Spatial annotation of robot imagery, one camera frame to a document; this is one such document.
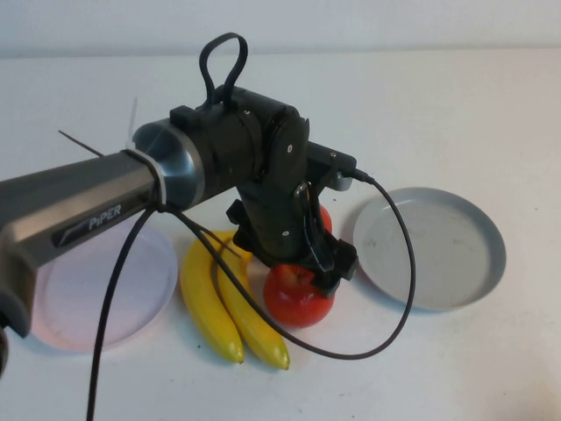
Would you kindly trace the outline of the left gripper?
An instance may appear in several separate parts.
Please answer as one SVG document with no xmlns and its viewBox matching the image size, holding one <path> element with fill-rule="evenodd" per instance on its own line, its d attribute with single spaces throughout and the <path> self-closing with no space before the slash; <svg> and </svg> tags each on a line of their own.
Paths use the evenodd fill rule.
<svg viewBox="0 0 561 421">
<path fill-rule="evenodd" d="M 313 285 L 325 297 L 355 274 L 356 248 L 328 239 L 319 201 L 304 173 L 268 173 L 238 186 L 240 199 L 226 211 L 237 227 L 233 242 L 269 267 L 295 265 L 314 272 Z"/>
</svg>

